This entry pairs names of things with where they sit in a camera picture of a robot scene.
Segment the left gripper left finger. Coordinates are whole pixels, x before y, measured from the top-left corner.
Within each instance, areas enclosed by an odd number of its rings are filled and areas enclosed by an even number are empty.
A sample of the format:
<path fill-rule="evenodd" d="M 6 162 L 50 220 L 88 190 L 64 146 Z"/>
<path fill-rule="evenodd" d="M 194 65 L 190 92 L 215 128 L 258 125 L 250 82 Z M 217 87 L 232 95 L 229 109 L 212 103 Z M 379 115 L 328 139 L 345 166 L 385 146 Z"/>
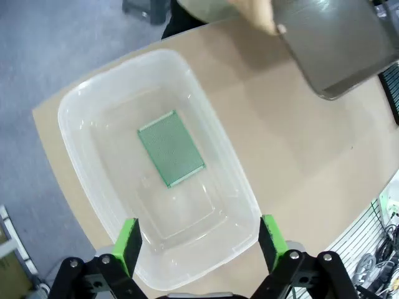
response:
<path fill-rule="evenodd" d="M 110 253 L 84 262 L 68 257 L 60 265 L 50 288 L 51 298 L 95 298 L 110 292 L 113 298 L 146 298 L 133 280 L 142 246 L 137 218 L 125 221 Z"/>

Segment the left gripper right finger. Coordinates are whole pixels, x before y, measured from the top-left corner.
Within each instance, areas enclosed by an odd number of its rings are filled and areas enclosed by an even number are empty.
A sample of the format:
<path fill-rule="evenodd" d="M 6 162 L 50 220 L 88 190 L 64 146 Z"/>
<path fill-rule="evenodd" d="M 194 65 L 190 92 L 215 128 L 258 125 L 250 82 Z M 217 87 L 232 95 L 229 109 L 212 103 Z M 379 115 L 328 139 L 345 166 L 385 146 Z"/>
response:
<path fill-rule="evenodd" d="M 269 275 L 252 298 L 287 298 L 293 288 L 305 288 L 311 298 L 358 298 L 336 252 L 307 252 L 288 248 L 272 215 L 260 218 L 258 242 Z"/>

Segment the person's right hand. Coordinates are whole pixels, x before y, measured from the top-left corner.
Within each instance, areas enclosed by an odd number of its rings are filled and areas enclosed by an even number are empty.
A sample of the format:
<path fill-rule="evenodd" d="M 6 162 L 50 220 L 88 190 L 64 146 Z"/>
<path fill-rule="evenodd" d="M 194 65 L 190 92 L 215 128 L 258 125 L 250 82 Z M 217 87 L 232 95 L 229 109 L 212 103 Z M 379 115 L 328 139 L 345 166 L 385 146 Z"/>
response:
<path fill-rule="evenodd" d="M 285 25 L 274 21 L 271 0 L 229 0 L 229 3 L 256 29 L 272 36 L 286 33 Z"/>

